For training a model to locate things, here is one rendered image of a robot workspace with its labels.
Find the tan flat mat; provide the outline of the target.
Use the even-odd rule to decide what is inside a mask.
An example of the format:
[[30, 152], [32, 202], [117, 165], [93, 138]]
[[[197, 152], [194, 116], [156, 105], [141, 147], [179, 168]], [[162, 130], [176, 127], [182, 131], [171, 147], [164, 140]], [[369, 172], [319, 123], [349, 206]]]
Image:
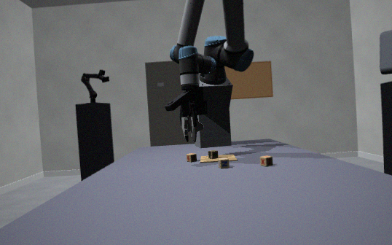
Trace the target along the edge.
[[237, 161], [237, 159], [234, 155], [218, 155], [218, 158], [215, 158], [215, 159], [210, 159], [210, 158], [208, 158], [208, 156], [201, 156], [200, 162], [201, 163], [218, 162], [219, 158], [227, 158], [227, 159], [229, 159], [229, 161]]

